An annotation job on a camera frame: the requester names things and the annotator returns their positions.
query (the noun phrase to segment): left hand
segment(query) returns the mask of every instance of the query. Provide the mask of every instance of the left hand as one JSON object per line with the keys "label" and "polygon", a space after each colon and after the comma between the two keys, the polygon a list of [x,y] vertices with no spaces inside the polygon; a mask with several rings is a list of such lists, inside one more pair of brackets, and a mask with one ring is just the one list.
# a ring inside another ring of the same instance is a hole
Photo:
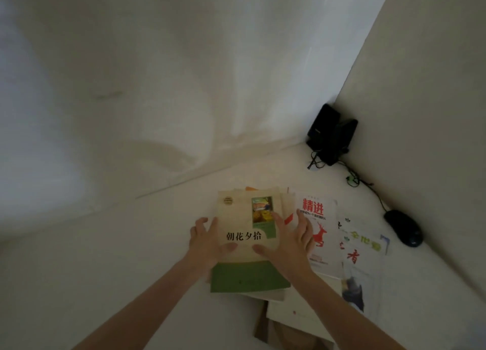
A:
{"label": "left hand", "polygon": [[204,227],[207,221],[205,217],[199,218],[196,225],[191,227],[189,251],[184,257],[184,260],[201,270],[201,276],[209,272],[222,257],[238,246],[237,243],[219,245],[218,218],[213,218],[209,231]]}

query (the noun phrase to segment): right hand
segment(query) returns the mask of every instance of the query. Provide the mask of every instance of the right hand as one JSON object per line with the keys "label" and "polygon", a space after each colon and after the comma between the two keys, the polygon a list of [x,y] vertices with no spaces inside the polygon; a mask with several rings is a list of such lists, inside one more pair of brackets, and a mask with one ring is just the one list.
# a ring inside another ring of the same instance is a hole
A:
{"label": "right hand", "polygon": [[280,231],[280,244],[276,250],[263,245],[253,245],[253,250],[266,258],[290,282],[302,274],[312,273],[311,265],[307,259],[315,247],[312,224],[298,209],[298,225],[291,231],[285,225],[282,217],[272,212],[272,217]]}

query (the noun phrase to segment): hand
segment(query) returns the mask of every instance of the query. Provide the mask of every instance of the hand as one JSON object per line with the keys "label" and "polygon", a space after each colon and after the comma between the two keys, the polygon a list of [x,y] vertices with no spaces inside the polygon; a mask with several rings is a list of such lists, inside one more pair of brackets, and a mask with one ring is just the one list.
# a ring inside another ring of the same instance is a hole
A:
{"label": "hand", "polygon": [[211,222],[209,231],[206,231],[204,223],[208,219],[199,218],[196,225],[191,227],[191,240],[189,250],[184,259],[191,266],[200,270],[200,276],[205,275],[225,255],[235,250],[237,243],[218,243],[218,219],[215,217]]}
{"label": "hand", "polygon": [[263,245],[253,245],[253,250],[272,262],[275,268],[290,282],[299,275],[311,273],[311,265],[307,259],[315,247],[311,222],[297,210],[298,225],[291,231],[285,225],[282,217],[272,212],[280,231],[280,244],[276,250]]}

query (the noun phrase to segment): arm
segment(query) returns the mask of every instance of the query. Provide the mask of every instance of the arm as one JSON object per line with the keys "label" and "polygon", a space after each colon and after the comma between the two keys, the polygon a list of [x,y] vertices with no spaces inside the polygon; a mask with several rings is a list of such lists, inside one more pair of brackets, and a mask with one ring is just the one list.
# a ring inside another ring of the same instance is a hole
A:
{"label": "arm", "polygon": [[273,213],[280,230],[280,245],[270,250],[262,245],[253,249],[267,257],[307,301],[341,350],[405,350],[365,316],[349,306],[334,290],[316,275],[307,260],[313,243],[312,225],[297,210],[299,224],[295,231],[285,226]]}
{"label": "arm", "polygon": [[206,232],[200,218],[191,228],[190,248],[164,276],[112,316],[73,350],[143,349],[189,288],[237,244],[218,245],[217,219]]}

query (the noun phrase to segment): white desk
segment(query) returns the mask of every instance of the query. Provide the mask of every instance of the white desk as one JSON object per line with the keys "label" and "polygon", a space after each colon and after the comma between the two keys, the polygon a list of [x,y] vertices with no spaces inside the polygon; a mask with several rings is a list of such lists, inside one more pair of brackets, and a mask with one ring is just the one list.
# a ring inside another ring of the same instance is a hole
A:
{"label": "white desk", "polygon": [[[400,243],[343,167],[311,172],[309,156],[297,145],[1,246],[0,348],[72,347],[184,254],[193,221],[214,215],[217,190],[246,185],[330,195],[385,233],[381,328],[409,350],[452,348],[483,303],[426,244]],[[260,302],[208,289],[194,286],[147,348],[267,349],[252,337]]]}

